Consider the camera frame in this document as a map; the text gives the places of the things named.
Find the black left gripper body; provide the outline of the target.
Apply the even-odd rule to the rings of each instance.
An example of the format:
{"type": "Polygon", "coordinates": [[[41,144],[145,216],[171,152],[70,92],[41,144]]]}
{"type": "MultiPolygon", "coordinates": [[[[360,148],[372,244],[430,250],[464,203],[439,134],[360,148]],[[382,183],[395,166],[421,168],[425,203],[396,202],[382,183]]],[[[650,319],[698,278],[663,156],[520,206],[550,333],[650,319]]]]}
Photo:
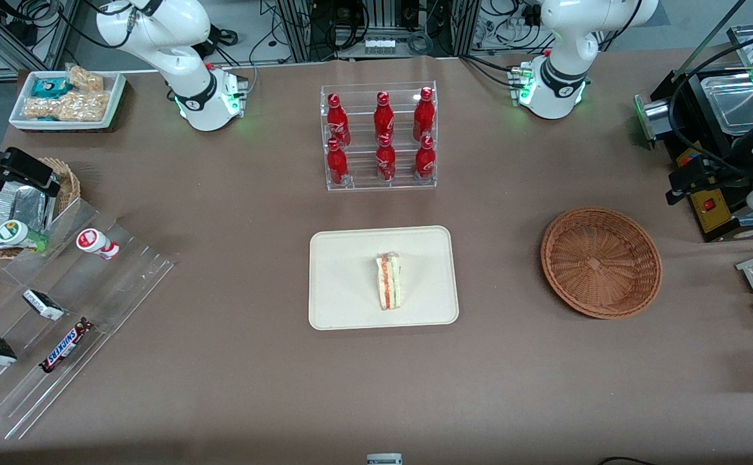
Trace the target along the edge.
{"type": "Polygon", "coordinates": [[[705,157],[705,170],[707,170],[707,182],[705,191],[714,189],[733,189],[739,191],[740,195],[750,192],[750,173],[749,171],[734,167],[720,160],[705,157]]]}

